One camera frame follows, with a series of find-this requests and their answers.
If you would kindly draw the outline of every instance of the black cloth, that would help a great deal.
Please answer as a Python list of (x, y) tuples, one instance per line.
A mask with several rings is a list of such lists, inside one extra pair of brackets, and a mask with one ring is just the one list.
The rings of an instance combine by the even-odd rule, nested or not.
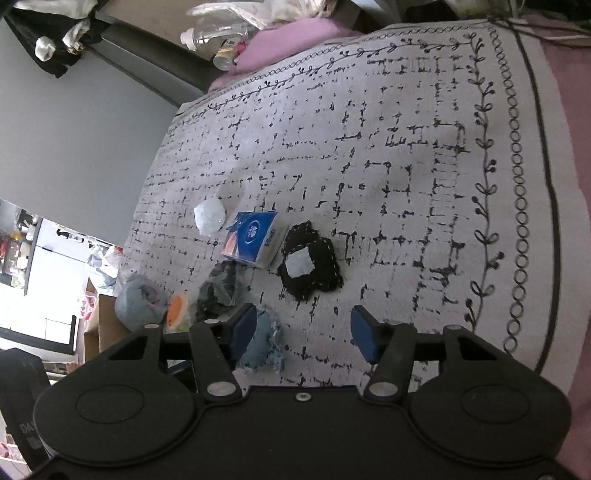
[[(291, 278), (285, 267), (289, 255), (308, 247), (308, 254), (314, 264), (314, 270), (307, 275)], [(335, 248), (327, 238), (321, 237), (311, 222), (293, 226), (285, 237), (283, 262), (277, 271), (285, 289), (296, 300), (308, 300), (314, 290), (333, 291), (343, 286), (339, 264), (336, 261)]]
[[(67, 51), (61, 39), (81, 20), (65, 15), (43, 14), (18, 8), (11, 9), (4, 19), (35, 63), (56, 78), (64, 75), (67, 68), (80, 59), (79, 55)], [(107, 26), (108, 24), (91, 18), (90, 30), (80, 39), (81, 43), (90, 45), (100, 42), (102, 40), (100, 34)], [(56, 51), (47, 61), (41, 61), (35, 55), (35, 45), (40, 37), (48, 37), (56, 45)]]
[(10, 9), (15, 3), (16, 0), (0, 0), (0, 20), (5, 14), (10, 12)]

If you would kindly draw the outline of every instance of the metal screw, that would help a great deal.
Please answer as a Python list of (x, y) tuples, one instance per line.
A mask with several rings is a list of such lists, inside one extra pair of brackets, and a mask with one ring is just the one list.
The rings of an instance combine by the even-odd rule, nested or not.
[(390, 382), (376, 382), (369, 386), (369, 391), (376, 397), (391, 397), (396, 395), (398, 387)]
[(297, 401), (309, 401), (312, 400), (312, 395), (306, 392), (300, 392), (295, 394), (295, 399)]
[(214, 382), (207, 386), (207, 391), (214, 397), (227, 397), (236, 391), (236, 385), (230, 382)]

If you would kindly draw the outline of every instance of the white patch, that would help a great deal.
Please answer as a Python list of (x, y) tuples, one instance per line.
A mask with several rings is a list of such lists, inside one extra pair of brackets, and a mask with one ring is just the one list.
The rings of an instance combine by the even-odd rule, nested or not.
[(308, 247), (288, 255), (285, 259), (285, 268), (291, 278), (297, 278), (311, 273), (314, 270), (314, 264), (310, 258)]

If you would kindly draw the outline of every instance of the pink blanket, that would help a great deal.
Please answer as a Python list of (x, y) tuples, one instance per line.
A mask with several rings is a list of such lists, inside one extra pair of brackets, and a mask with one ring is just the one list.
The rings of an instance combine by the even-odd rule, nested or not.
[(251, 72), (272, 65), (330, 40), (360, 35), (329, 18), (305, 18), (260, 31), (238, 57), (238, 64), (215, 80), (209, 91), (218, 90)]
[[(533, 24), (561, 26), (535, 16), (528, 19)], [(556, 31), (550, 35), (559, 35)], [(591, 51), (573, 50), (544, 44), (546, 58), (558, 81), (560, 97), (569, 123), (573, 143), (574, 162), (579, 187), (591, 205), (591, 135), (587, 121), (591, 112)], [(579, 367), (574, 377), (569, 400), (573, 407), (570, 433), (558, 456), (559, 461), (581, 480), (591, 480), (591, 329), (587, 335)]]

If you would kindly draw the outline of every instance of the blue gripper pad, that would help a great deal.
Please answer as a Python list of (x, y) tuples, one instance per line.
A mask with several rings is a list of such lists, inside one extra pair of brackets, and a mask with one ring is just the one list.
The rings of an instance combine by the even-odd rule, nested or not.
[(230, 319), (233, 323), (232, 337), (230, 340), (231, 359), (238, 362), (250, 343), (256, 330), (256, 307), (252, 304), (246, 304), (245, 311), (240, 309), (237, 312), (237, 319)]
[(366, 362), (375, 364), (381, 356), (381, 349), (375, 342), (373, 326), (379, 322), (367, 310), (357, 305), (351, 310), (351, 334), (353, 344), (361, 351)]

